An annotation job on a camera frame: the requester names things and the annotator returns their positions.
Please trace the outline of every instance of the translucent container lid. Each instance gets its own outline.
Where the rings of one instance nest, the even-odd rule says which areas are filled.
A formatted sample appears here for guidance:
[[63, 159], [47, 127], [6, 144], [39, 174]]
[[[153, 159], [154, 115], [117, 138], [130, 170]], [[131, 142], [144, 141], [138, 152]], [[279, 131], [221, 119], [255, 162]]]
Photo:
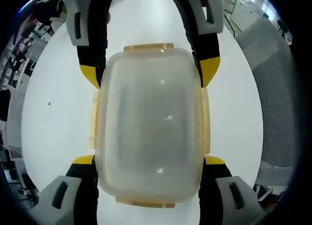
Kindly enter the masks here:
[[202, 95], [190, 52], [154, 47], [113, 55], [98, 102], [101, 188], [137, 202], [175, 203], [194, 196], [207, 142], [204, 103], [207, 93]]

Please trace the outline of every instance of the desk chair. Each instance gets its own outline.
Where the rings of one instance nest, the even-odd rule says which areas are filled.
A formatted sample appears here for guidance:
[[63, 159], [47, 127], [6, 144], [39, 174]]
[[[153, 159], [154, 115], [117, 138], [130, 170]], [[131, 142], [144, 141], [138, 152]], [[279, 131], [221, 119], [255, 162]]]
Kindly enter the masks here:
[[257, 185], [287, 186], [298, 148], [295, 65], [273, 24], [259, 18], [236, 40], [251, 66], [263, 116], [263, 150]]

